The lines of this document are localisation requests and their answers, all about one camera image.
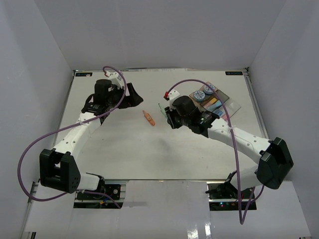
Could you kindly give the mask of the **green correction tape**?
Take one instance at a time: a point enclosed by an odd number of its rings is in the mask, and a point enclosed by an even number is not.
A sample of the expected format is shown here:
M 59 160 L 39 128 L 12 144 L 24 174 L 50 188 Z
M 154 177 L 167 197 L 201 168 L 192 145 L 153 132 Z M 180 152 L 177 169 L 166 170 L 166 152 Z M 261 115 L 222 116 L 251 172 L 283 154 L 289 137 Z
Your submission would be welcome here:
M 166 115 L 164 107 L 160 103 L 158 103 L 158 106 L 162 115 L 165 117 L 165 119 L 167 119 L 167 115 Z

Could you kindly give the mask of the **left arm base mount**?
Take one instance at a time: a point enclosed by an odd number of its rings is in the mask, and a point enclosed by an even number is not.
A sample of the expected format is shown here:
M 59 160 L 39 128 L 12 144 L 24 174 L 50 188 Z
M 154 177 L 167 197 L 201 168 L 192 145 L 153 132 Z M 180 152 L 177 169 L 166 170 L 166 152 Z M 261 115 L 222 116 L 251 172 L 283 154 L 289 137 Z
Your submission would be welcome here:
M 76 193 L 73 207 L 78 209 L 120 209 L 124 203 L 121 184 L 102 184 L 95 191 Z

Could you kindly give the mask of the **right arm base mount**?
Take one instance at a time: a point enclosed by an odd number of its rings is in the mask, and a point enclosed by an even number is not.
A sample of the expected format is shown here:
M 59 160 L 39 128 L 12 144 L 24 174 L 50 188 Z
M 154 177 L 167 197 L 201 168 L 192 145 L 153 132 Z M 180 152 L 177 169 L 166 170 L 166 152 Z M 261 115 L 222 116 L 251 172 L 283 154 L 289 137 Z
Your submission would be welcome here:
M 246 209 L 250 194 L 253 192 L 253 188 L 245 189 L 241 192 L 241 208 Z M 238 196 L 236 192 L 228 190 L 224 187 L 224 183 L 208 182 L 207 190 L 205 192 L 208 195 L 209 209 L 213 211 L 237 211 L 238 210 Z M 252 202 L 248 207 L 248 210 L 257 210 L 255 194 L 252 196 Z

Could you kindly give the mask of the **orange cap pink highlighter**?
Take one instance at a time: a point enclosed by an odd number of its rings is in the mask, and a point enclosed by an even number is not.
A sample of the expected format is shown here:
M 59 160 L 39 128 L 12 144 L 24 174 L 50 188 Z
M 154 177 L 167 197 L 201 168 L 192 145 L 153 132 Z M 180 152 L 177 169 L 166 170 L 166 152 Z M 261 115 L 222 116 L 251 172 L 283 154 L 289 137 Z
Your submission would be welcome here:
M 205 107 L 209 107 L 213 104 L 215 104 L 217 102 L 217 99 L 216 98 L 212 98 L 210 101 L 208 101 L 206 104 L 205 104 Z

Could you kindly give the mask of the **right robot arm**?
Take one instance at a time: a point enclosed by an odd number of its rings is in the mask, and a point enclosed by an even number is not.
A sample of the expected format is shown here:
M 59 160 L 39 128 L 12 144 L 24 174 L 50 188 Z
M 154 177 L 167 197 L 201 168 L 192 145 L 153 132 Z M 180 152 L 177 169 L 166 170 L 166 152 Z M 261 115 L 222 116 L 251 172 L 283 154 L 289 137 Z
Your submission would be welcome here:
M 248 156 L 255 165 L 228 175 L 225 182 L 211 188 L 208 194 L 216 198 L 238 198 L 243 190 L 265 186 L 277 190 L 292 169 L 294 163 L 286 142 L 276 137 L 274 140 L 257 137 L 239 128 L 231 129 L 218 115 L 202 112 L 189 96 L 169 93 L 166 96 L 169 106 L 165 108 L 167 122 L 173 129 L 182 126 L 193 133 L 205 136 L 237 149 Z

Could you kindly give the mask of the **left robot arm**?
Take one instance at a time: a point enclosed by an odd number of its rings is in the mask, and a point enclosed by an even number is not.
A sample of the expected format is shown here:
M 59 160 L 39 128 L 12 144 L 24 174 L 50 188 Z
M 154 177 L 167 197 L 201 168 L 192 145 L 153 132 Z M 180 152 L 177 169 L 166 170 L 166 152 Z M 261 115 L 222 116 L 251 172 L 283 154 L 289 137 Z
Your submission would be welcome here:
M 105 194 L 101 177 L 81 173 L 76 159 L 83 146 L 104 122 L 113 108 L 136 107 L 143 102 L 133 84 L 120 87 L 114 80 L 100 79 L 81 110 L 78 126 L 72 128 L 51 150 L 44 149 L 39 156 L 40 183 L 44 187 L 70 193 L 88 190 L 95 199 Z

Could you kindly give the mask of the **blue washi tape roll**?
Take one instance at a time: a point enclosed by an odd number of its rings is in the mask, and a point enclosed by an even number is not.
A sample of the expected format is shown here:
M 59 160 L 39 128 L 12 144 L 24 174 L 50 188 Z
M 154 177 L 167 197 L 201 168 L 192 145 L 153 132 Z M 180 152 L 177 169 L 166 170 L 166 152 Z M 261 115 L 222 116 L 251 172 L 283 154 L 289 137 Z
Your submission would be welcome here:
M 198 103 L 203 102 L 205 100 L 205 97 L 206 97 L 206 94 L 201 90 L 197 90 L 193 93 L 193 98 Z
M 215 93 L 215 86 L 213 84 L 206 84 L 202 90 L 206 95 L 211 96 Z

